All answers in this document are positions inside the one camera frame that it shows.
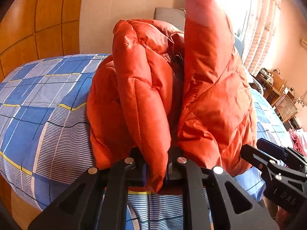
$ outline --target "air conditioner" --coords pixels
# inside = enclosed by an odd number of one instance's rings
[[[300,44],[305,50],[307,50],[307,39],[302,39],[300,41]]]

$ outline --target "rattan chair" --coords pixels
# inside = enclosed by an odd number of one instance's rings
[[[272,104],[272,107],[274,106],[275,111],[282,119],[282,123],[289,121],[298,113],[298,109],[286,94],[282,94],[277,100],[275,100]]]

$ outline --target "quilted puffer fabric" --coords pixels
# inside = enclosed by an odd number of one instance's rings
[[[185,35],[162,21],[119,21],[87,100],[97,167],[137,146],[155,192],[171,145],[233,176],[249,167],[241,146],[256,146],[256,113],[225,12],[215,0],[186,0],[186,11]]]

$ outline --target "silver rivet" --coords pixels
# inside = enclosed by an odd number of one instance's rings
[[[187,159],[185,157],[178,157],[177,158],[177,162],[181,163],[181,164],[185,164],[187,162]]]
[[[222,174],[223,173],[223,168],[222,167],[220,167],[220,166],[215,166],[214,168],[213,168],[213,172],[214,173],[216,173],[216,174]]]
[[[276,175],[275,178],[276,180],[279,180],[279,181],[282,179],[281,175]]]
[[[96,167],[91,167],[88,169],[88,173],[93,175],[93,174],[96,174],[97,173],[97,168]]]
[[[134,159],[133,159],[132,157],[127,157],[127,158],[125,159],[125,163],[126,163],[126,164],[133,164],[133,162],[134,162]]]

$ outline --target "striped fabric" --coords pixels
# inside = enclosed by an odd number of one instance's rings
[[[86,101],[105,54],[49,58],[18,67],[0,83],[0,174],[19,197],[43,210],[95,165]],[[268,102],[251,89],[258,138],[292,146]],[[256,168],[235,178],[256,200],[264,181]],[[128,195],[126,229],[183,229],[182,197]]]

